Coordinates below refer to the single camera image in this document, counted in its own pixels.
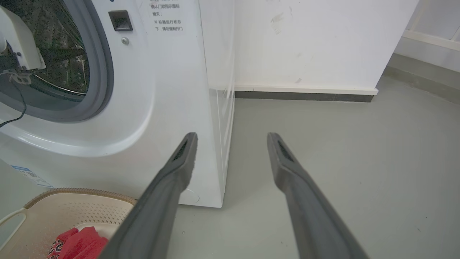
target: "washing machine door opening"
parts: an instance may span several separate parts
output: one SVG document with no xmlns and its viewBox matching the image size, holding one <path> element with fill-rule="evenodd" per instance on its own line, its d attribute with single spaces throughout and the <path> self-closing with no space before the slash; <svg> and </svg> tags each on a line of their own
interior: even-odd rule
<svg viewBox="0 0 460 259">
<path fill-rule="evenodd" d="M 104 109 L 113 87 L 109 45 L 90 0 L 0 0 L 31 31 L 46 65 L 20 83 L 11 74 L 0 76 L 0 102 L 26 114 L 55 122 L 89 119 Z M 20 54 L 10 45 L 0 53 L 6 60 Z"/>
</svg>

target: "woven basket rim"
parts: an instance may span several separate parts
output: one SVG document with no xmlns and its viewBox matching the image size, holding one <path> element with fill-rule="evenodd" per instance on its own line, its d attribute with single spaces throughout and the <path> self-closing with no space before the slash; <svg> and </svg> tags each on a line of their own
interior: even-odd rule
<svg viewBox="0 0 460 259">
<path fill-rule="evenodd" d="M 96 195 L 96 196 L 102 196 L 102 197 L 122 200 L 128 203 L 131 203 L 132 205 L 136 204 L 136 200 L 132 197 L 129 197 L 123 194 L 112 193 L 108 191 L 87 189 L 87 188 L 56 188 L 56 189 L 46 191 L 36 196 L 31 201 L 29 201 L 26 205 L 24 205 L 24 208 L 30 209 L 35 203 L 39 202 L 40 200 L 48 196 L 54 195 L 54 194 L 89 194 L 89 195 Z"/>
</svg>

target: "front-loading washing machine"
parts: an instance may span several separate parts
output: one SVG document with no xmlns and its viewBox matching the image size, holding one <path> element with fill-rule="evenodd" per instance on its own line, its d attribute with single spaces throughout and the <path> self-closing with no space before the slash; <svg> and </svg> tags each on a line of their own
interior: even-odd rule
<svg viewBox="0 0 460 259">
<path fill-rule="evenodd" d="M 188 132 L 181 204 L 221 207 L 234 0 L 0 0 L 0 159 L 38 185 L 139 197 Z"/>
</svg>

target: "black cable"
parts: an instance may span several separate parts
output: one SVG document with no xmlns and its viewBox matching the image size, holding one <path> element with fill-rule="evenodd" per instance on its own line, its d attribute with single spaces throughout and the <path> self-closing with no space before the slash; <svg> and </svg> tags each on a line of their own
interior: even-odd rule
<svg viewBox="0 0 460 259">
<path fill-rule="evenodd" d="M 18 90 L 19 94 L 21 95 L 21 99 L 23 100 L 23 104 L 24 104 L 24 110 L 23 110 L 23 112 L 21 113 L 21 116 L 19 116 L 18 118 L 12 119 L 12 120 L 9 120 L 9 121 L 5 121 L 5 122 L 3 122 L 2 124 L 0 124 L 0 128 L 3 127 L 3 126 L 5 126 L 5 125 L 7 125 L 7 124 L 10 123 L 10 122 L 19 120 L 19 119 L 22 118 L 22 117 L 24 116 L 24 114 L 26 113 L 27 105 L 26 105 L 26 101 L 24 100 L 23 94 L 22 94 L 21 90 L 20 90 L 14 83 L 12 83 L 12 85 L 14 86 L 14 88 L 16 88 L 16 89 Z"/>
</svg>

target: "beige plastic basket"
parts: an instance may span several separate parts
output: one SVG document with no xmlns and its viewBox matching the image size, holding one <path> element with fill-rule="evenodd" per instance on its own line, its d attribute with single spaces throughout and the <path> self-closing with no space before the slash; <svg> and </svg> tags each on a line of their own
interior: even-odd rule
<svg viewBox="0 0 460 259">
<path fill-rule="evenodd" d="M 81 188 L 58 188 L 35 197 L 0 221 L 25 218 L 0 247 L 0 258 L 44 259 L 56 237 L 69 229 L 94 226 L 110 238 L 136 200 L 121 194 Z"/>
</svg>

